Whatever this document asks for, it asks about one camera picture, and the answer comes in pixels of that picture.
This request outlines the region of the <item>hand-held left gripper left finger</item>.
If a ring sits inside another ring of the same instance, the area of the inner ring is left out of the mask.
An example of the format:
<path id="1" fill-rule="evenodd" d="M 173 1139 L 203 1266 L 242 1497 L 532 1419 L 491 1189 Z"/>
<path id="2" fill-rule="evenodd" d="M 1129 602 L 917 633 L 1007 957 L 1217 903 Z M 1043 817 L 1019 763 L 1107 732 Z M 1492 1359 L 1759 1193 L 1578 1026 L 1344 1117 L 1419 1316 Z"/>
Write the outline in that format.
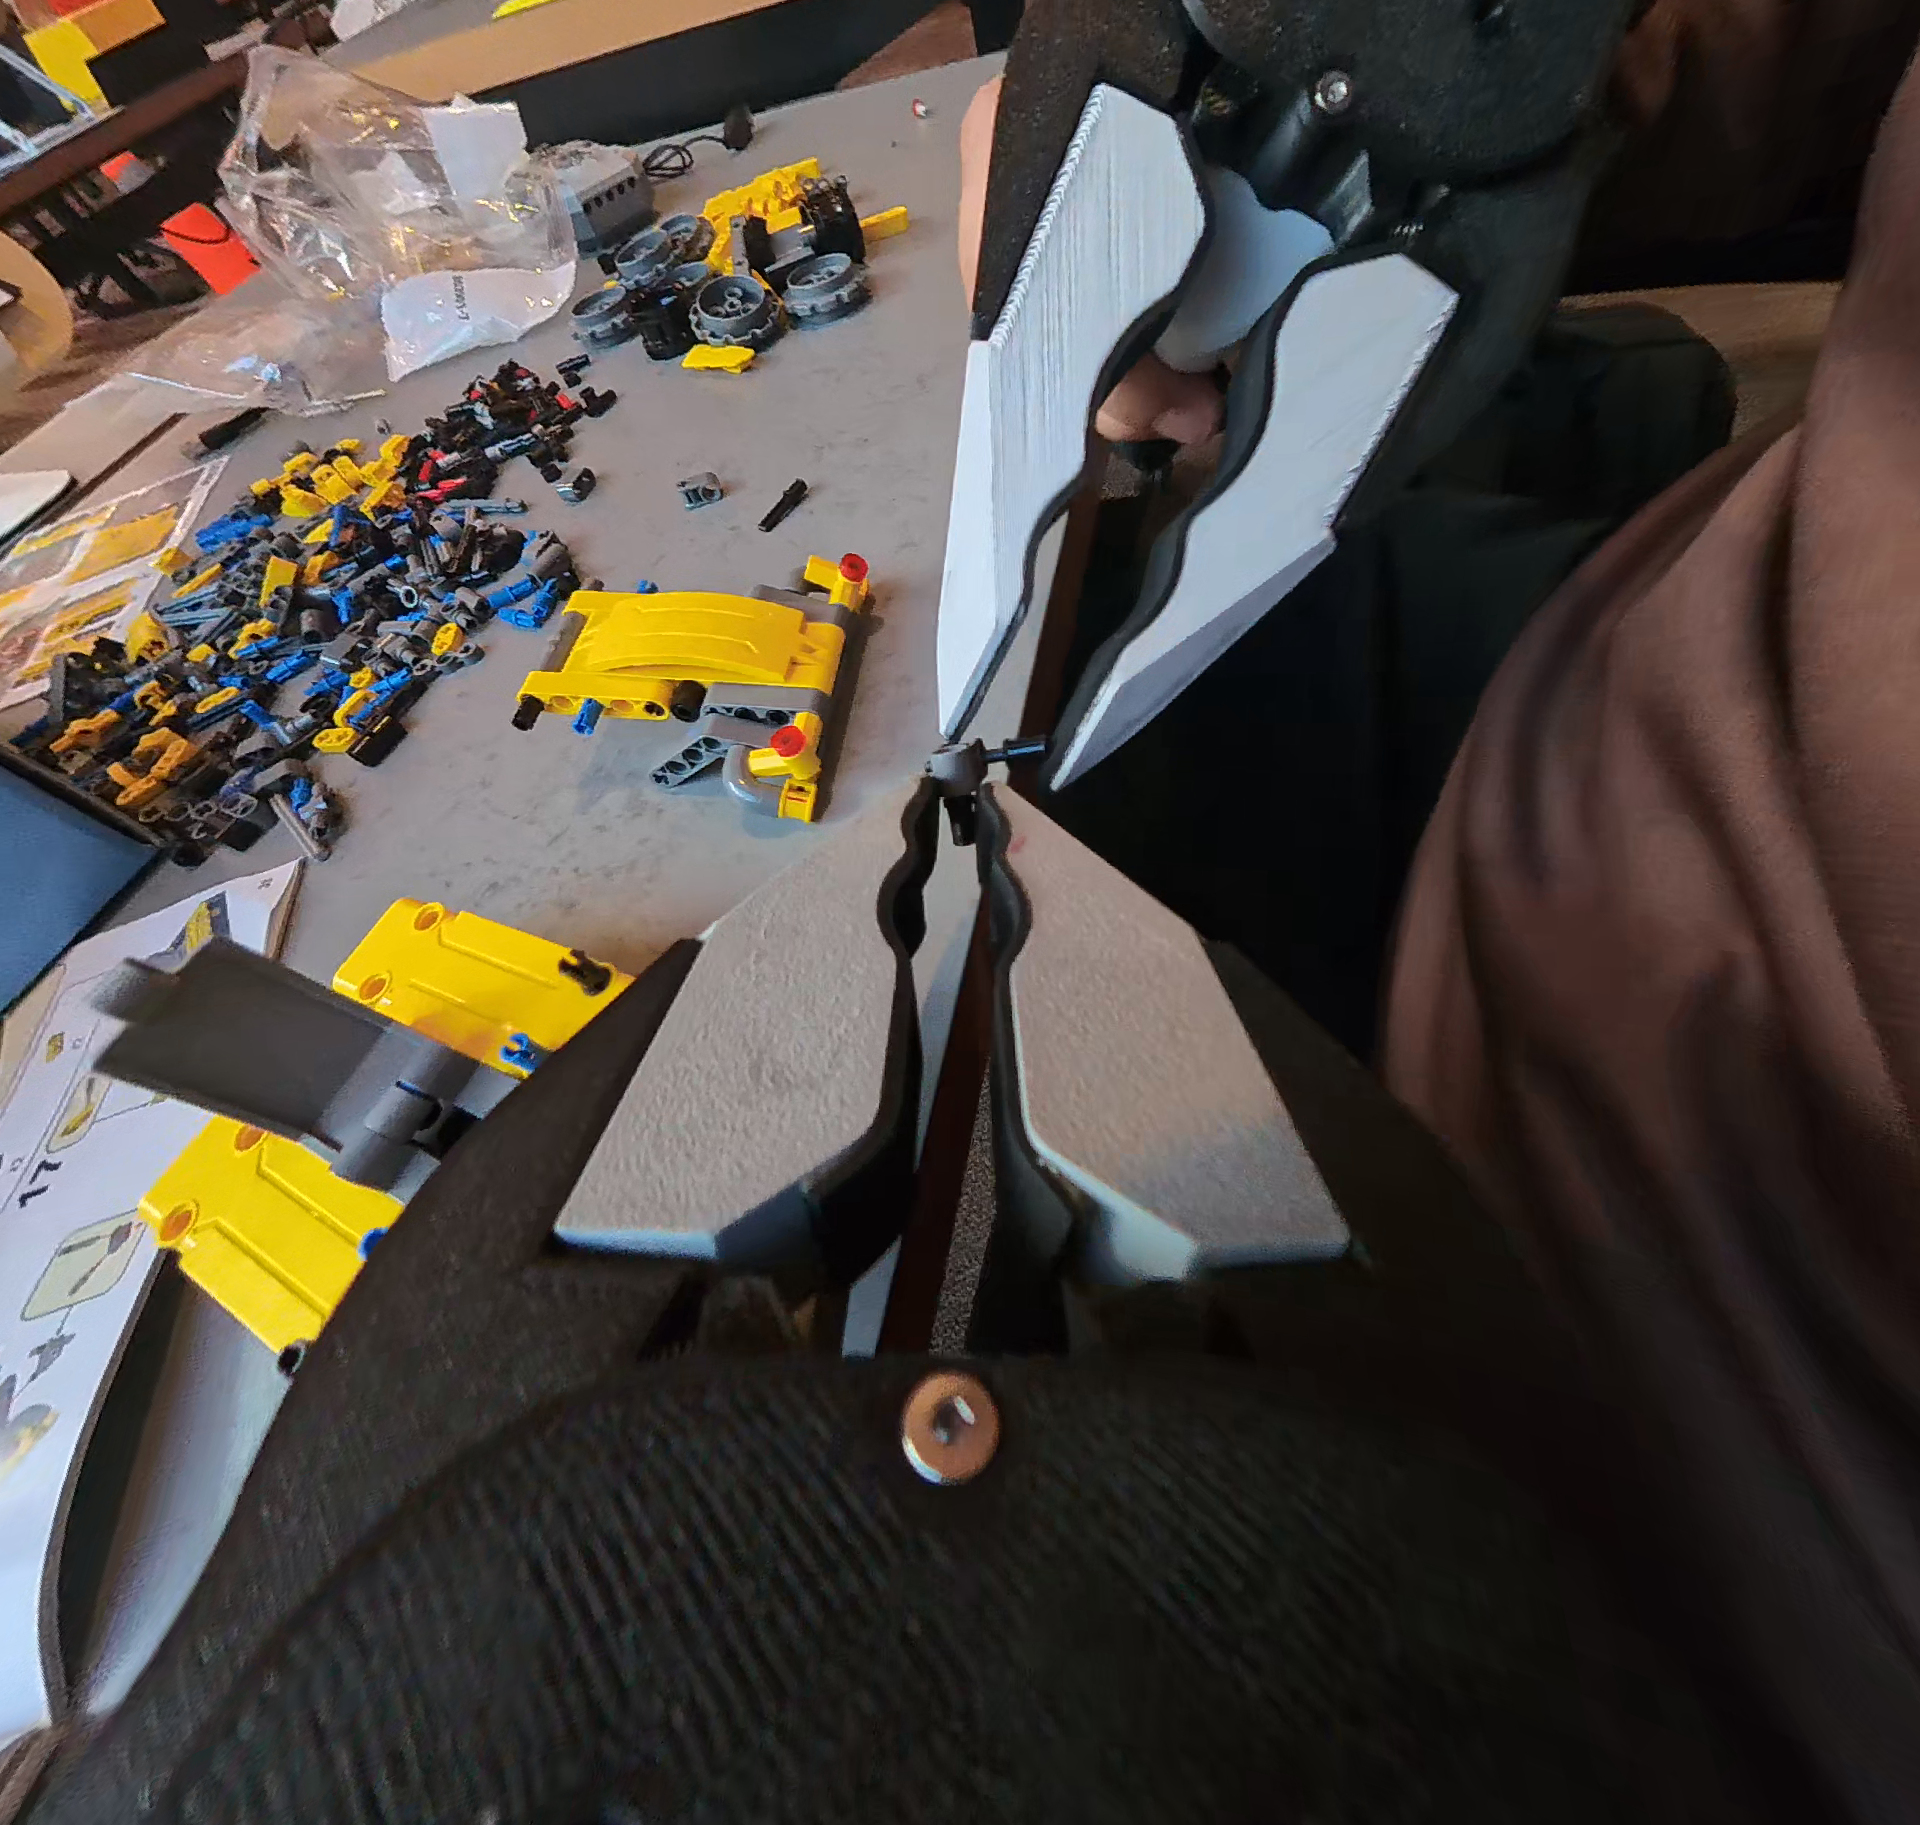
<path id="1" fill-rule="evenodd" d="M 846 1287 L 895 1243 L 922 1046 L 912 956 L 939 793 L 893 787 L 721 916 L 555 1236 Z"/>

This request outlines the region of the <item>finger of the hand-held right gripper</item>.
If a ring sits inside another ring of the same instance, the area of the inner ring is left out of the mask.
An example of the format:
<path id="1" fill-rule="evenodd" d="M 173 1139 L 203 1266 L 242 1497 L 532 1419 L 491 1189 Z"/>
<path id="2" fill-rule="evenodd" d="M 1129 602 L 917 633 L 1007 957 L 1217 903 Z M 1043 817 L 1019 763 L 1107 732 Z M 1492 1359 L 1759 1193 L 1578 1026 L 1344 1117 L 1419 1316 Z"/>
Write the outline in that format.
<path id="1" fill-rule="evenodd" d="M 1048 793 L 1114 756 L 1330 555 L 1457 307 L 1412 258 L 1376 254 L 1311 265 L 1257 321 L 1217 469 L 1153 545 L 1134 612 L 1082 675 Z"/>
<path id="2" fill-rule="evenodd" d="M 1163 320 L 1206 231 L 1181 123 L 1094 84 L 998 318 L 967 353 L 934 643 L 942 739 L 969 732 L 1019 631 L 1107 378 Z"/>

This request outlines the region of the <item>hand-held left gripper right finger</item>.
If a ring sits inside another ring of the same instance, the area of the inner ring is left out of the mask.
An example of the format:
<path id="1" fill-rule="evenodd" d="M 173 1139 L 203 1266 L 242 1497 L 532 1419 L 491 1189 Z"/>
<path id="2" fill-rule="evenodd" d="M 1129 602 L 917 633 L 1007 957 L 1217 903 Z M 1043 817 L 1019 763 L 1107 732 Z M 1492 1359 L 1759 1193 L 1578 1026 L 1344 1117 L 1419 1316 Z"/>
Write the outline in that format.
<path id="1" fill-rule="evenodd" d="M 1001 1112 L 1043 1259 L 1134 1287 L 1346 1255 L 1197 932 L 1032 802 L 985 784 L 976 817 Z"/>

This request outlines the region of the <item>black yellow toy base assembly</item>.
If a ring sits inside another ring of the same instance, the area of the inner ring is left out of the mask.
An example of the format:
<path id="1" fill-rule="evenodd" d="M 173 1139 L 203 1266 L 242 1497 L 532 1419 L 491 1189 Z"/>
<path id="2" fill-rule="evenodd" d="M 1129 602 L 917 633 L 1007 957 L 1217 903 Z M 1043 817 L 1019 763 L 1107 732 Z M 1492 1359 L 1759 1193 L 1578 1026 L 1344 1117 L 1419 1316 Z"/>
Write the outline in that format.
<path id="1" fill-rule="evenodd" d="M 291 1366 L 407 1196 L 632 977 L 442 903 L 396 899 L 330 984 L 214 938 L 128 959 L 98 1075 L 208 1115 L 138 1201 L 181 1275 Z"/>

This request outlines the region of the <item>grey connector with black pins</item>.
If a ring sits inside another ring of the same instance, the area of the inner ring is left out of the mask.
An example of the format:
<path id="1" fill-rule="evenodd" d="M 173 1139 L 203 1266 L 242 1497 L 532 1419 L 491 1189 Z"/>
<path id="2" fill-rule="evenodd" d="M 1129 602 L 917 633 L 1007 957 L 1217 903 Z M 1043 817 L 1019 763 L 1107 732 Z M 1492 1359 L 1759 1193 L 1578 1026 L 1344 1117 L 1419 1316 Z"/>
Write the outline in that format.
<path id="1" fill-rule="evenodd" d="M 926 761 L 926 777 L 939 793 L 951 843 L 973 849 L 976 843 L 976 802 L 996 768 L 1011 768 L 1045 756 L 1048 737 L 1008 739 L 994 748 L 979 739 L 944 743 Z"/>

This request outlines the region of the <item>heap of wheels and beams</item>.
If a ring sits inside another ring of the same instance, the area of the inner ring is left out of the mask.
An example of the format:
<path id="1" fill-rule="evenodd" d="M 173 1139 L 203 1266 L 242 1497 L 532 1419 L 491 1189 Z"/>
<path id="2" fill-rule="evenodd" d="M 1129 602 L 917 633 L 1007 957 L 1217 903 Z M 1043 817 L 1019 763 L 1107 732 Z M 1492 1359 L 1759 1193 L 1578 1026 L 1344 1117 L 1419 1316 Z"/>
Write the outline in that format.
<path id="1" fill-rule="evenodd" d="M 600 256 L 601 281 L 572 307 L 567 331 L 587 353 L 634 346 L 657 365 L 679 367 L 693 343 L 759 355 L 864 314 L 871 250 L 910 224 L 907 207 L 864 211 L 814 156 L 784 163 Z"/>

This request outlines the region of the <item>person's black trousers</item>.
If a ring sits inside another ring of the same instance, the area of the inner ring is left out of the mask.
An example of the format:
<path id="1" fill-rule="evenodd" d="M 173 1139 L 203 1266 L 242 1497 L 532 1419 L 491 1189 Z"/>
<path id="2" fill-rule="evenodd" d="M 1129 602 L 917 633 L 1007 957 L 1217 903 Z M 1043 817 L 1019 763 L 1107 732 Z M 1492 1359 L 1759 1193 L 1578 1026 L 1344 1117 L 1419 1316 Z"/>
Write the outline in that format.
<path id="1" fill-rule="evenodd" d="M 1048 812 L 1372 1062 L 1409 860 L 1487 684 L 1735 408 L 1679 315 L 1555 311 L 1453 445 Z"/>

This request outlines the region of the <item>wooden edged background table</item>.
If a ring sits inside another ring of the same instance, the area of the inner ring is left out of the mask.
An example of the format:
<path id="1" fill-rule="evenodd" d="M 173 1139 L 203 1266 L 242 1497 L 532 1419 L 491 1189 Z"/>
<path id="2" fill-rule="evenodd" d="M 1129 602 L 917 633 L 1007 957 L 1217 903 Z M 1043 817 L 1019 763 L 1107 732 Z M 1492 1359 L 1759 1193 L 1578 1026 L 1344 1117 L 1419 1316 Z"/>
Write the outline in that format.
<path id="1" fill-rule="evenodd" d="M 330 52 L 424 104 L 509 104 L 534 145 L 643 143 L 747 106 L 991 53 L 1024 0 L 416 0 Z"/>

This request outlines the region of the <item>plastic bag with white label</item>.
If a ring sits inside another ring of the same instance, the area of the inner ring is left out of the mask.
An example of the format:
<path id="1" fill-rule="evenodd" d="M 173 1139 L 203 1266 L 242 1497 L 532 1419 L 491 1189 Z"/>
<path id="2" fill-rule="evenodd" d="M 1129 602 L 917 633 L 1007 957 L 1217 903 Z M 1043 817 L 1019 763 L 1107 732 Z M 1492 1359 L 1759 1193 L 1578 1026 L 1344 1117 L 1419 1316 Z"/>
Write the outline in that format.
<path id="1" fill-rule="evenodd" d="M 579 261 L 544 268 L 438 271 L 379 291 L 385 378 L 398 383 L 475 350 L 509 346 L 572 303 Z"/>

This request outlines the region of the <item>pile of small loose bricks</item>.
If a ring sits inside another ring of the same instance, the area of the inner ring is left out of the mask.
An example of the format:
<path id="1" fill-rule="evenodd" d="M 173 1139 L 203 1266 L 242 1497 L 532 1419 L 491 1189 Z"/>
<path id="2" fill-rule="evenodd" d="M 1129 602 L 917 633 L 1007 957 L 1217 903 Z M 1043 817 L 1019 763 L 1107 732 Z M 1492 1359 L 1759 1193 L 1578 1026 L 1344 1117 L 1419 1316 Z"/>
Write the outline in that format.
<path id="1" fill-rule="evenodd" d="M 60 651 L 43 699 L 3 709 L 3 743 L 128 814 L 180 866 L 283 830 L 334 853 L 337 758 L 375 770 L 422 699 L 539 633 L 580 590 L 566 540 L 526 529 L 509 468 L 553 491 L 616 393 L 591 358 L 506 361 L 416 434 L 293 453 L 196 529 L 201 550 L 122 640 Z"/>

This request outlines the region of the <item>open instruction booklet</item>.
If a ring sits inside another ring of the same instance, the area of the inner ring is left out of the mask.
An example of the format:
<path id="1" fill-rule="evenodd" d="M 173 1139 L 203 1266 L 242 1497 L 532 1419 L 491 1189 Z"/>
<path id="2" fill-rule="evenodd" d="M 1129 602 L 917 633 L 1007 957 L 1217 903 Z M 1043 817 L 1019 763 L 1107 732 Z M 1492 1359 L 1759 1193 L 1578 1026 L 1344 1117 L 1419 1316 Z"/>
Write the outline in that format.
<path id="1" fill-rule="evenodd" d="M 3 1079 L 2 1115 L 2 1742 L 66 1703 L 60 1561 L 88 1445 L 157 1275 L 137 1207 L 208 1117 L 94 1067 L 119 1025 L 98 1011 L 128 959 L 178 969 L 205 943 L 277 956 L 304 866 L 227 878 L 96 935 Z"/>

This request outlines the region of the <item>blue cardboard box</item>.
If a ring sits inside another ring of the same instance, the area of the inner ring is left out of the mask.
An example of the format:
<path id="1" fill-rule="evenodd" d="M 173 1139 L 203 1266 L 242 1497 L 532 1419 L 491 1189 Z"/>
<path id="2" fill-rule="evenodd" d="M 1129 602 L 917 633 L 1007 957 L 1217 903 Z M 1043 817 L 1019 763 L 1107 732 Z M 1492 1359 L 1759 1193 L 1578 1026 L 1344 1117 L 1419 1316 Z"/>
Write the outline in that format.
<path id="1" fill-rule="evenodd" d="M 2 746 L 2 1011 L 160 862 L 128 814 Z"/>

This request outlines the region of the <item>clear plastic bag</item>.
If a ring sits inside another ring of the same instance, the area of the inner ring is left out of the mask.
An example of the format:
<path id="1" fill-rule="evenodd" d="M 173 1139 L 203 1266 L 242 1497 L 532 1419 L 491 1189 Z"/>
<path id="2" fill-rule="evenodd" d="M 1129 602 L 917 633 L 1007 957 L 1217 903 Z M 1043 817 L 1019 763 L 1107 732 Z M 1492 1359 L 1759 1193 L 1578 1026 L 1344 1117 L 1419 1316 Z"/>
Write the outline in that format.
<path id="1" fill-rule="evenodd" d="M 569 265 L 564 198 L 511 104 L 433 106 L 254 48 L 216 208 L 313 300 L 368 303 L 411 277 Z"/>

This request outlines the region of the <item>yellow printed sticker sheet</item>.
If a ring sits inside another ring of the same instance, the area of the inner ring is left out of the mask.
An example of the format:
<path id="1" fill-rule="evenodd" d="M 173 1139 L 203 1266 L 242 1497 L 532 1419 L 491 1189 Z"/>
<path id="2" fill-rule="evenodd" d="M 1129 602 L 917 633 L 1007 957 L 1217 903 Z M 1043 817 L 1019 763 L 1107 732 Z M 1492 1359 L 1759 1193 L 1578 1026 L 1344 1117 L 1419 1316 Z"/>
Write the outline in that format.
<path id="1" fill-rule="evenodd" d="M 122 640 L 195 545 L 223 464 L 186 468 L 25 535 L 2 567 L 2 709 L 45 695 L 60 651 Z"/>

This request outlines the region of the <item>red yellow block model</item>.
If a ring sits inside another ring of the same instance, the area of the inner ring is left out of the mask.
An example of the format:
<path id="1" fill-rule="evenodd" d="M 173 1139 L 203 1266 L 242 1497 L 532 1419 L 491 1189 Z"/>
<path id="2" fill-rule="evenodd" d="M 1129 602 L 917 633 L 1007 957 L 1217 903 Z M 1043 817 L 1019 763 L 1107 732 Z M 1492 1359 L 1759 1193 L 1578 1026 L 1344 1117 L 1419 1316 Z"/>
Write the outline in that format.
<path id="1" fill-rule="evenodd" d="M 88 110 L 111 110 L 94 64 L 162 33 L 152 0 L 8 0 L 22 22 L 34 67 Z"/>

